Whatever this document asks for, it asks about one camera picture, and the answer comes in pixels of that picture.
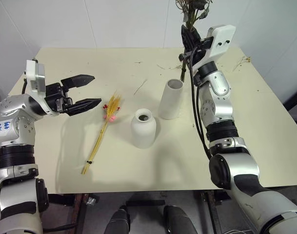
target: floor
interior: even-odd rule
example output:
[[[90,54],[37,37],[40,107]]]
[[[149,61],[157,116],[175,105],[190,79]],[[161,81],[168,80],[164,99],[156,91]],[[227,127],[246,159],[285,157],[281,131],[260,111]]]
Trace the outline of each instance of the floor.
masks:
[[[297,186],[275,188],[274,190],[288,197],[297,205]],[[200,198],[199,191],[159,191],[159,192],[128,192],[98,193],[94,206],[87,206],[83,226],[77,234],[103,234],[112,214],[126,201],[164,200],[167,205],[181,207],[193,222],[198,234],[213,234],[207,203]],[[163,227],[164,206],[132,206],[128,207],[131,217],[130,234],[166,234]],[[232,200],[223,201],[216,206],[222,233],[230,230],[248,230],[249,225],[243,219],[241,210]],[[50,204],[42,213],[45,228],[53,228],[70,222],[72,207]]]
[[[199,193],[193,191],[139,192],[139,193],[103,193],[95,194],[99,202],[88,207],[85,216],[84,234],[103,234],[112,214],[125,201],[132,200],[164,200],[167,205],[181,207],[190,217],[199,234],[213,233],[207,203],[200,199]],[[165,234],[163,225],[164,206],[128,207],[131,217],[130,234]],[[221,220],[222,232],[233,229],[247,230],[248,225],[242,219],[241,213],[232,201],[225,201],[217,206],[218,213],[225,216]]]

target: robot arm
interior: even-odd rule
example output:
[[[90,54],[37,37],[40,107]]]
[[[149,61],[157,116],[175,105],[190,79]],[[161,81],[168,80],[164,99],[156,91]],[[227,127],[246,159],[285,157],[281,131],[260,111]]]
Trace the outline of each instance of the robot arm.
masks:
[[[297,206],[282,194],[260,185],[258,165],[235,126],[231,87],[215,65],[227,51],[234,33],[235,27],[221,25],[210,28],[207,38],[201,40],[196,29],[190,32],[182,26],[185,53],[179,59],[187,60],[192,86],[199,92],[199,116],[207,130],[212,155],[209,155],[211,180],[237,201],[258,233],[297,234]],[[201,125],[200,119],[195,117],[196,124]]]
[[[44,66],[27,61],[26,94],[9,96],[0,103],[0,234],[42,233],[40,212],[47,209],[43,179],[36,178],[34,122],[44,115],[76,115],[97,106],[100,98],[72,103],[67,92],[94,80],[88,75],[45,85]]]

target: white ceramic bottle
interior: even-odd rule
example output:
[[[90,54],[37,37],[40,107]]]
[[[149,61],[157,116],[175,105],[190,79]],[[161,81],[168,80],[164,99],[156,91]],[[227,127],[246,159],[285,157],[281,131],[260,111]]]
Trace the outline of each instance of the white ceramic bottle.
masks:
[[[156,120],[148,109],[139,109],[131,121],[131,132],[133,144],[145,149],[155,141]]]
[[[178,117],[182,91],[183,82],[181,80],[171,79],[167,81],[158,109],[161,118],[174,119]]]

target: white table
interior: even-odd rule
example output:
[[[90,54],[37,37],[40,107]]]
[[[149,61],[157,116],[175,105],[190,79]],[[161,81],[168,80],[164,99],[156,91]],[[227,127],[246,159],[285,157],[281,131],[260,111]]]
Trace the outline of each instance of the white table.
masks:
[[[45,65],[46,84],[78,74],[93,75],[96,80],[71,89],[69,95],[73,101],[103,99],[80,115],[62,114],[36,122],[34,156],[49,193],[216,189],[194,127],[188,73],[179,117],[157,116],[166,81],[180,76],[176,67],[181,52],[179,48],[39,51],[36,58]],[[260,167],[263,186],[296,185],[297,125],[251,63],[233,71],[243,55],[239,48],[231,48],[218,61],[232,86],[239,135]],[[11,95],[20,94],[23,78]],[[116,90],[123,96],[118,120],[107,128],[94,164],[83,176],[80,173],[103,123],[102,105]],[[130,121],[139,108],[150,109],[158,123],[157,139],[146,150],[130,142]]]

